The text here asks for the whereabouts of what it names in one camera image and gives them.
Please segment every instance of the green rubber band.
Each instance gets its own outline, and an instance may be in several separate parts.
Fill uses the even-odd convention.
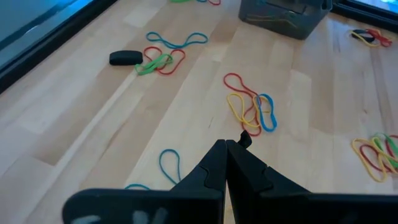
[[[398,147],[395,145],[394,141],[393,141],[388,135],[386,135],[386,134],[384,134],[384,133],[376,133],[376,134],[374,135],[374,137],[377,137],[377,135],[383,135],[383,136],[385,137],[385,139],[387,139],[387,142],[389,143],[390,148],[391,148],[392,152],[394,153],[394,157],[395,157],[396,155],[398,155]],[[380,150],[382,150],[383,152],[385,152],[384,149],[383,149],[382,146],[381,146],[381,143],[380,143],[380,139],[379,139],[379,138],[376,138],[375,141],[374,141],[374,143],[376,144],[376,146],[377,146]],[[393,167],[398,168],[398,162],[396,162],[396,161],[393,160],[393,159],[388,159],[388,160],[390,161],[390,163],[391,163],[391,165],[392,165]]]
[[[169,63],[173,63],[174,59],[170,54],[162,54],[155,60],[149,62],[146,65],[136,65],[135,69],[138,73],[138,75],[146,75],[149,73],[152,73],[156,68],[162,67],[163,65],[167,65]]]

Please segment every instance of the blue rubber band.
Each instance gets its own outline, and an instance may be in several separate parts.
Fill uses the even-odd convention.
[[[130,185],[128,185],[127,187],[125,187],[124,189],[130,189],[130,188],[132,188],[132,187],[142,187],[142,188],[145,189],[145,190],[150,190],[149,187],[147,187],[147,186],[145,186],[145,185],[143,185],[143,184],[130,184]]]
[[[157,38],[151,38],[150,37],[151,35],[155,35]],[[196,35],[200,36],[200,37],[203,37],[204,40],[194,40],[194,41],[190,42],[189,40],[193,36],[196,36]],[[191,44],[205,44],[205,43],[207,43],[209,41],[209,38],[205,34],[203,34],[201,32],[194,32],[191,35],[189,35],[188,38],[186,39],[186,41],[182,45],[177,45],[177,44],[170,43],[169,41],[163,39],[162,36],[160,36],[160,34],[158,34],[156,32],[147,33],[146,38],[147,38],[148,41],[151,41],[151,42],[161,42],[166,47],[168,47],[170,49],[182,49],[184,47],[188,47]]]
[[[168,175],[168,173],[166,173],[166,171],[163,169],[162,166],[162,157],[166,152],[172,152],[177,156],[177,175],[178,175],[178,181],[181,181],[181,175],[180,175],[180,155],[178,154],[178,152],[174,149],[165,149],[162,151],[162,153],[160,153],[159,156],[159,165],[160,165],[160,169],[162,170],[163,174],[173,183],[173,184],[177,184],[177,181],[173,180],[173,178],[171,178],[171,176]]]
[[[271,117],[271,122],[273,125],[273,128],[268,128],[266,125],[266,122],[264,121],[264,115],[260,112],[260,121],[261,121],[261,126],[262,128],[267,131],[267,132],[273,132],[275,131],[276,127],[278,127],[278,122],[276,121],[276,117],[274,115],[274,101],[272,100],[272,98],[265,94],[262,93],[260,95],[257,95],[257,107],[259,108],[259,111],[261,111],[261,100],[260,100],[260,96],[264,96],[265,98],[267,98],[268,102],[269,102],[269,106],[271,107],[271,113],[270,113],[270,117]]]

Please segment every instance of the black eraser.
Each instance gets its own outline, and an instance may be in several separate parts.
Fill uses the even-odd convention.
[[[142,62],[142,53],[135,50],[119,50],[109,55],[111,65],[137,65]]]

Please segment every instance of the gray plastic bin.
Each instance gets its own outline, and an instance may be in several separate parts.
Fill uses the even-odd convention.
[[[303,40],[328,14],[332,4],[332,0],[242,0],[239,18]]]

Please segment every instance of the wooden table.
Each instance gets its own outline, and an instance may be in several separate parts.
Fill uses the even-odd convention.
[[[397,192],[392,178],[373,181],[349,144],[398,131],[398,45],[369,49],[347,34],[367,25],[333,14],[306,41],[290,39],[241,22],[239,4],[120,0],[4,92],[0,223],[60,223],[64,201],[81,189],[170,189],[163,149],[180,153],[185,176],[217,139],[239,139],[222,82],[229,72],[275,101],[277,131],[249,148],[266,164],[314,192]],[[210,41],[187,47],[168,77],[108,65],[113,51],[151,45],[149,31]],[[174,171],[172,155],[164,159]]]

